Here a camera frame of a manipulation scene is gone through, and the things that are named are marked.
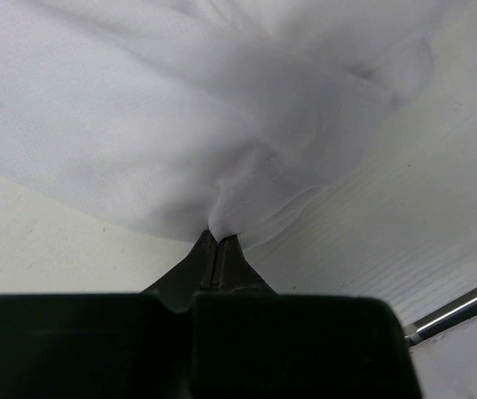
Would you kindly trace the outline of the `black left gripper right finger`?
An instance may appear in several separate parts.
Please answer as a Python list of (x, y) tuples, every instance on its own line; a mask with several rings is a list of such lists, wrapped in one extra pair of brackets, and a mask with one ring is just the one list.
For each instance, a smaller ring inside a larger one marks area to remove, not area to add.
[(275, 294), (244, 257), (237, 235), (217, 244), (209, 289), (220, 293)]

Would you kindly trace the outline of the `white t shirt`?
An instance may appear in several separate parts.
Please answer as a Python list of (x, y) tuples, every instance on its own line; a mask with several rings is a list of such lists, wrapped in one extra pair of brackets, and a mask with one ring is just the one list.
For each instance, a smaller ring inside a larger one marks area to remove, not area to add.
[(442, 1), (0, 1), (0, 174), (101, 219), (248, 244), (428, 81)]

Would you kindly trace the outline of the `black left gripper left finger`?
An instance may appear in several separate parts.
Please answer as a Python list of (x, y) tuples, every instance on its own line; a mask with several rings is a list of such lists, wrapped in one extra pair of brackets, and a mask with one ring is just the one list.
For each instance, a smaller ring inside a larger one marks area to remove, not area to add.
[(186, 313), (195, 294), (211, 286), (217, 247), (205, 230), (185, 258), (141, 294), (157, 298), (172, 313)]

